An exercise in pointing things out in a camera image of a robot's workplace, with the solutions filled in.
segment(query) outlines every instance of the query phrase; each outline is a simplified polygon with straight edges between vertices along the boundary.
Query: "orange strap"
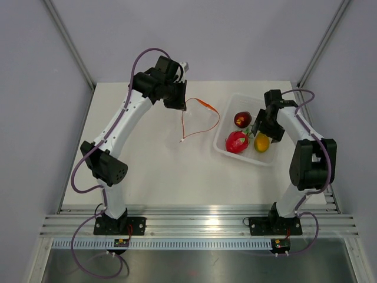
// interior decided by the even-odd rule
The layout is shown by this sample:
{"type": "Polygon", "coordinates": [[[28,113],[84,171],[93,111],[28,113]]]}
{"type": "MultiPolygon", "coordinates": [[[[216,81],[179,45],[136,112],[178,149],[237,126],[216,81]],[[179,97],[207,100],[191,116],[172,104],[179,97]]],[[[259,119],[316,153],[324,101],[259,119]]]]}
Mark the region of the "orange strap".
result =
{"type": "Polygon", "coordinates": [[[213,128],[215,128],[215,127],[217,126],[217,124],[218,124],[219,121],[220,121],[220,113],[219,113],[214,107],[212,107],[212,106],[209,105],[208,103],[205,103],[203,100],[200,100],[199,98],[195,98],[195,97],[189,98],[188,100],[186,100],[186,103],[187,103],[189,100],[191,100],[191,99],[195,99],[195,100],[198,101],[201,105],[203,105],[203,106],[207,107],[208,109],[214,111],[214,112],[218,115],[219,119],[217,120],[216,124],[215,124],[212,128],[210,128],[210,129],[208,129],[208,130],[205,130],[205,131],[197,131],[197,132],[195,132],[195,133],[188,134],[187,136],[185,136],[185,134],[184,134],[184,123],[183,123],[183,112],[184,112],[184,111],[182,111],[181,121],[182,121],[182,135],[183,135],[183,139],[181,139],[180,143],[183,142],[183,140],[184,140],[186,137],[192,136],[193,134],[205,133],[206,131],[210,131],[210,130],[212,130],[213,128]]]}

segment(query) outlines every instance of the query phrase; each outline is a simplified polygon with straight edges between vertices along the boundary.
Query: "apple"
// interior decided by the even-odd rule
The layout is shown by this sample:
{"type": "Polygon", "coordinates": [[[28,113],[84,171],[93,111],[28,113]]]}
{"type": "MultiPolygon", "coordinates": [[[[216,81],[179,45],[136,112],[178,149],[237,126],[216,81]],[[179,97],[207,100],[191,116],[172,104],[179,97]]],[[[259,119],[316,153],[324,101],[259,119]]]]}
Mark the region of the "apple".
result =
{"type": "Polygon", "coordinates": [[[234,124],[238,128],[246,128],[252,122],[252,115],[247,112],[239,112],[234,117],[234,124]]]}

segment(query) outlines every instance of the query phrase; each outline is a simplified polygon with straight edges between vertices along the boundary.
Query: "plastic container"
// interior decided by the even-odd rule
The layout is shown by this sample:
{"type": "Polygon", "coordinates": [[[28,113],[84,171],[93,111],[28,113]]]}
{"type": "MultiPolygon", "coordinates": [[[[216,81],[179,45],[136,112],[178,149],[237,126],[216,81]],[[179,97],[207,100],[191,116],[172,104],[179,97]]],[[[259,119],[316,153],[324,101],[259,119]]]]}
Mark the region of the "plastic container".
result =
{"type": "Polygon", "coordinates": [[[224,114],[222,114],[220,124],[217,128],[213,141],[214,149],[227,156],[249,163],[254,163],[261,166],[271,166],[275,160],[277,148],[276,143],[270,144],[270,147],[266,152],[259,153],[254,148],[254,136],[251,135],[252,139],[248,148],[240,154],[230,153],[225,149],[225,140],[228,138],[229,134],[233,131],[241,130],[234,124],[234,116],[238,112],[248,111],[252,115],[253,120],[251,124],[253,124],[261,108],[266,108],[263,100],[250,97],[245,94],[234,93],[228,102],[224,114]]]}

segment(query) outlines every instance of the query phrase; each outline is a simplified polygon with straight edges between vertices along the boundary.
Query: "orange fruit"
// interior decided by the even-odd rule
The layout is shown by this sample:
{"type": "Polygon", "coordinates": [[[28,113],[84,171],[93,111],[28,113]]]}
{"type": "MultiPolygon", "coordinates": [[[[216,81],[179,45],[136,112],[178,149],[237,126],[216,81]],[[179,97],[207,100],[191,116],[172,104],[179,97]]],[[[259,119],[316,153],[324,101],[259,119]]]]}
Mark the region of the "orange fruit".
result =
{"type": "Polygon", "coordinates": [[[263,153],[270,147],[270,139],[262,133],[257,134],[254,139],[254,148],[257,152],[263,153]]]}

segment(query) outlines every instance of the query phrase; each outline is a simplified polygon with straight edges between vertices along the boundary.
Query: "gray floor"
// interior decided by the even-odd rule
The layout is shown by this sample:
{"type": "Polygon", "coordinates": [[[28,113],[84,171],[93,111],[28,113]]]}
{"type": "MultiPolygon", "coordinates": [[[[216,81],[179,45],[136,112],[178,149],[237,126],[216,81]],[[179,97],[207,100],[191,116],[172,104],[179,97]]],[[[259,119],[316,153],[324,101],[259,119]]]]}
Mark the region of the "gray floor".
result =
{"type": "MultiPolygon", "coordinates": [[[[295,240],[293,249],[307,245],[295,240]]],[[[85,260],[101,251],[77,251],[85,260]]],[[[127,251],[123,258],[127,270],[107,282],[356,282],[342,240],[320,239],[303,255],[288,258],[266,256],[265,251],[127,251]]],[[[117,271],[118,261],[108,256],[84,264],[91,272],[110,275],[117,271]]],[[[81,271],[64,275],[75,268],[69,250],[55,249],[50,253],[43,283],[105,282],[81,271]]]]}

